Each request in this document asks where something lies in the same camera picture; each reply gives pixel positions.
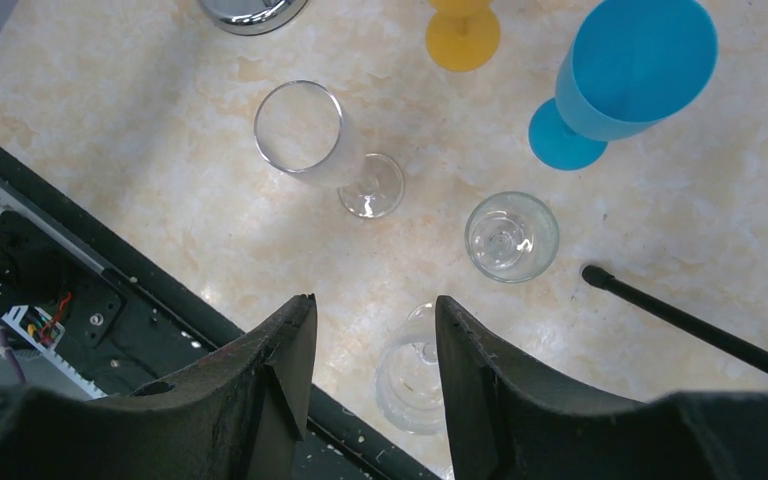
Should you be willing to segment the clear wine glass back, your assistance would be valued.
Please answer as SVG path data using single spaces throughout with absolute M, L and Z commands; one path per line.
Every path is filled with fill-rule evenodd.
M 389 336 L 374 383 L 379 410 L 396 428 L 414 435 L 444 430 L 433 303 L 417 306 Z

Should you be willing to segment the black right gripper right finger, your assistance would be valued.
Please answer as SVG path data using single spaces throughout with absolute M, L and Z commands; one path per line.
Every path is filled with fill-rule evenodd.
M 544 364 L 455 299 L 435 303 L 458 479 L 768 479 L 768 392 L 639 402 Z

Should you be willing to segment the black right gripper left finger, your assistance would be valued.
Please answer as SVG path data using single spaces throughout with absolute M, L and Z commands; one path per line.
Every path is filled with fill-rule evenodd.
M 313 295 L 130 395 L 0 387 L 0 479 L 287 479 L 306 435 Z

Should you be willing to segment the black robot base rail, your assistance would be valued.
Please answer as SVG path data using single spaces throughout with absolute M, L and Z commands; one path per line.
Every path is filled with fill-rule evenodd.
M 0 147 L 0 319 L 86 387 L 127 396 L 246 334 Z M 431 472 L 312 383 L 287 479 Z

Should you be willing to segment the blue plastic wine glass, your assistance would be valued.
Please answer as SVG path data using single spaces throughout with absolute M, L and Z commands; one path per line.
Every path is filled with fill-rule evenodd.
M 699 2 L 603 1 L 578 29 L 553 97 L 533 114 L 530 147 L 554 169 L 585 168 L 610 142 L 690 104 L 717 59 L 716 29 Z

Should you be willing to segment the clear wine glass front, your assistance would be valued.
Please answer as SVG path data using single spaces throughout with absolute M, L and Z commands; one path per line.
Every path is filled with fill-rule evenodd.
M 468 258 L 478 271 L 500 283 L 522 283 L 544 273 L 556 258 L 560 227 L 537 197 L 503 191 L 481 201 L 464 229 Z

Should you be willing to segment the yellow plastic wine glass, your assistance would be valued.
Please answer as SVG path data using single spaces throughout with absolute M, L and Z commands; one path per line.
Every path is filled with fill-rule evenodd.
M 488 62 L 501 39 L 491 0 L 431 0 L 435 13 L 425 33 L 431 59 L 452 72 L 468 72 Z

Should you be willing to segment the clear wine glass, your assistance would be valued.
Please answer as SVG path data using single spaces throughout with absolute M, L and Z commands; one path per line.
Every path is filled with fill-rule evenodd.
M 401 168 L 366 148 L 346 107 L 315 81 L 288 81 L 271 90 L 257 108 L 253 134 L 270 166 L 302 183 L 335 189 L 358 218 L 389 215 L 403 199 Z
M 374 383 L 379 410 L 396 428 L 414 435 L 444 430 L 433 303 L 417 306 L 389 336 Z
M 556 258 L 560 227 L 537 197 L 503 191 L 481 201 L 464 229 L 468 258 L 478 271 L 500 283 L 522 283 L 544 273 Z

